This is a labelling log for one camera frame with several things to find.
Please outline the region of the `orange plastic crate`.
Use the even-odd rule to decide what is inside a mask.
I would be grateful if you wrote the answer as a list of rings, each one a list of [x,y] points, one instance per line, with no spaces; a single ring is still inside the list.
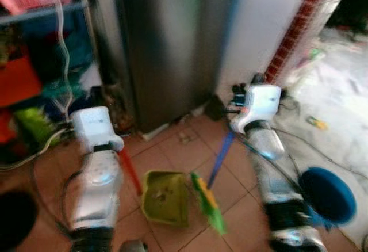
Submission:
[[[37,96],[41,91],[42,84],[27,55],[0,66],[0,108]]]

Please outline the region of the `small yellow green item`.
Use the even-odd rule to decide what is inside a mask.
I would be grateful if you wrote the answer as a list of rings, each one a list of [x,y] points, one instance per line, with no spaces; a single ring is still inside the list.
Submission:
[[[310,125],[314,126],[315,128],[321,131],[328,130],[328,124],[325,121],[319,120],[318,118],[314,116],[308,116],[306,118],[306,121],[307,123],[309,123]]]

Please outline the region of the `bright green plastic item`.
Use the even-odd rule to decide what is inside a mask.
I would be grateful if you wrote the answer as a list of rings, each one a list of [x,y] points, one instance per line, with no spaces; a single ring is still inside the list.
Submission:
[[[21,124],[21,128],[27,131],[39,146],[45,144],[57,131],[57,125],[48,118],[47,113],[41,108],[24,108],[13,114]]]

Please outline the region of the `green broom with blue handle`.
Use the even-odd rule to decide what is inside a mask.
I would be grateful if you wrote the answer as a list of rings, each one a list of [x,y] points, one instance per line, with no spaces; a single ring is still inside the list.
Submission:
[[[221,213],[221,208],[219,207],[211,188],[219,174],[219,171],[223,167],[224,158],[228,155],[228,151],[231,149],[232,142],[235,138],[236,134],[232,131],[228,131],[225,135],[223,144],[216,155],[216,160],[207,181],[198,176],[194,171],[190,173],[191,183],[193,184],[195,194],[200,202],[200,210],[203,215],[207,217],[210,226],[221,235],[226,233],[226,225],[223,213]]]

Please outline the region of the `grey left robot foot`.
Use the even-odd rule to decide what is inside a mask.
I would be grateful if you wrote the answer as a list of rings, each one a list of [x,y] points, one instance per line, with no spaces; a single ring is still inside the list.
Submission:
[[[117,252],[149,252],[149,247],[142,239],[131,239],[123,242]]]

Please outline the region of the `stainless steel refrigerator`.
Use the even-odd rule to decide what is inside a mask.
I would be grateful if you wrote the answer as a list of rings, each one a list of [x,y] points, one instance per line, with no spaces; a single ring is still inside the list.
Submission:
[[[91,0],[101,70],[142,133],[245,83],[303,0]]]

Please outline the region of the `white plastic floor sheet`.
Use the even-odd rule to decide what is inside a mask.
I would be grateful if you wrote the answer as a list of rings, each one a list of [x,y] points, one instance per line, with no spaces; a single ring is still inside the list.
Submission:
[[[359,252],[367,232],[366,41],[366,36],[346,30],[322,29],[307,43],[310,57],[284,79],[287,106],[277,126],[298,170],[333,171],[357,200],[349,223],[317,226],[328,252]],[[325,121],[328,130],[307,123],[308,116]]]

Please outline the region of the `green dustpan with red handle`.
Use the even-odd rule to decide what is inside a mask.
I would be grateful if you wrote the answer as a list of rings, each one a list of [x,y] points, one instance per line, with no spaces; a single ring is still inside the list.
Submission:
[[[126,150],[121,150],[118,156],[140,199],[145,218],[163,225],[187,227],[186,175],[181,171],[151,170],[141,180]]]

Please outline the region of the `blue plastic bucket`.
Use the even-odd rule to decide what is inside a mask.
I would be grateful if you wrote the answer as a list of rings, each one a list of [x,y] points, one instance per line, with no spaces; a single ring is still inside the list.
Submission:
[[[355,194],[333,171],[310,167],[299,175],[298,184],[315,223],[341,226],[357,215]]]

